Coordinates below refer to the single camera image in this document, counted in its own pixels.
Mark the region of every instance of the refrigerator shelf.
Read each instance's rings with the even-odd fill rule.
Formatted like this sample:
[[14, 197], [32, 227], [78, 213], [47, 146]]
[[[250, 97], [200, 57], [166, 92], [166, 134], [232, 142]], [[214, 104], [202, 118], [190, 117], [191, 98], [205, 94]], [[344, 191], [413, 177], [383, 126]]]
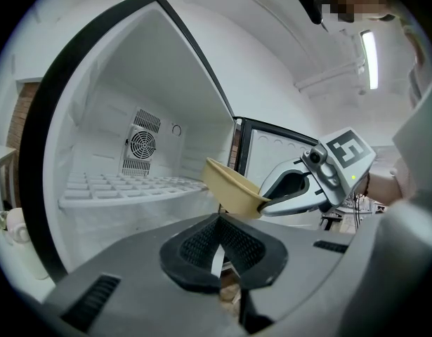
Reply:
[[60, 208], [142, 204], [207, 190], [200, 181], [179, 177], [131, 177], [71, 172], [58, 201]]

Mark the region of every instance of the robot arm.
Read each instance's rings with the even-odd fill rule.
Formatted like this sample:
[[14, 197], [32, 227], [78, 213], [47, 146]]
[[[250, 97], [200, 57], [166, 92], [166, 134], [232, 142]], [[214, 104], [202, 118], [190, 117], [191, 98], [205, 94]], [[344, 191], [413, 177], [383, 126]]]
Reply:
[[271, 199], [260, 207], [265, 216], [333, 211], [360, 184], [376, 154], [352, 128], [319, 139], [300, 158], [276, 166], [259, 194]]

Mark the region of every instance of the white stool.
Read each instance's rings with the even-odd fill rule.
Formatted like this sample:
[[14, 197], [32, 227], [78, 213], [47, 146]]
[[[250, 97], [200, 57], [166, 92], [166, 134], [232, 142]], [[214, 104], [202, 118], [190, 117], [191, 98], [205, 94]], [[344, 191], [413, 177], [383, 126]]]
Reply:
[[[9, 170], [10, 170], [10, 195], [11, 195], [11, 206], [16, 208], [16, 200], [14, 195], [14, 156], [15, 149], [6, 146], [0, 146], [0, 168], [9, 161]], [[2, 193], [0, 190], [0, 211], [4, 210], [4, 202], [2, 201]]]

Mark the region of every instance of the beige container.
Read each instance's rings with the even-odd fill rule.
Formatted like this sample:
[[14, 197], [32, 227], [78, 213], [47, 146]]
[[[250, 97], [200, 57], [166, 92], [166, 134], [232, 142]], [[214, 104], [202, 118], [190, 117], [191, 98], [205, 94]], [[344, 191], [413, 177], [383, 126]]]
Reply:
[[249, 218], [260, 218], [258, 207], [269, 199], [258, 195], [259, 187], [231, 168], [213, 159], [207, 159], [202, 180], [222, 207], [230, 213]]

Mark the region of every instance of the refrigerator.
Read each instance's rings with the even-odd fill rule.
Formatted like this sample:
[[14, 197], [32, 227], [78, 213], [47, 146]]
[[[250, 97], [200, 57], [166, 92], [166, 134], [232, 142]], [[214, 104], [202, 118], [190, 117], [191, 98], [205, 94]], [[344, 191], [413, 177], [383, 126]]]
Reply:
[[20, 148], [22, 209], [58, 281], [120, 239], [217, 212], [200, 180], [207, 157], [228, 165], [234, 153], [235, 170], [261, 185], [316, 143], [234, 116], [167, 0], [123, 0], [64, 47], [39, 86]]

